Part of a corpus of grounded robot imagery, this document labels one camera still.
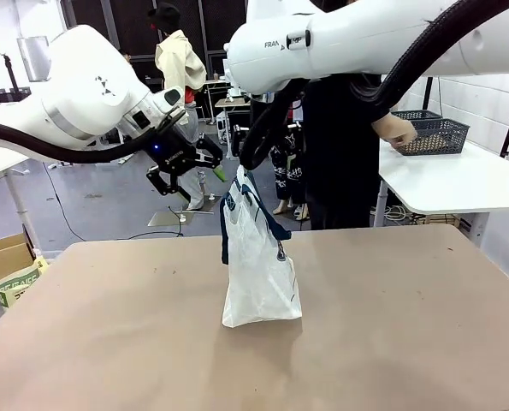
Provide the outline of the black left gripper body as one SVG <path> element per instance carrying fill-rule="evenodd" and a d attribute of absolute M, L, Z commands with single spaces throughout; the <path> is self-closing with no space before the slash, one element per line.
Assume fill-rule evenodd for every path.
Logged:
<path fill-rule="evenodd" d="M 155 132 L 144 144 L 143 150 L 162 172 L 173 176 L 187 173 L 198 159 L 195 146 L 186 139 L 182 129 L 177 126 Z"/>

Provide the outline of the person left hand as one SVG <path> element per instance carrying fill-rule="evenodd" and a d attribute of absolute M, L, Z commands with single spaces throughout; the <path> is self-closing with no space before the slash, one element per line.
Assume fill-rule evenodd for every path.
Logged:
<path fill-rule="evenodd" d="M 389 116 L 383 124 L 382 138 L 393 148 L 399 148 L 413 142 L 417 138 L 417 130 L 410 121 Z"/>

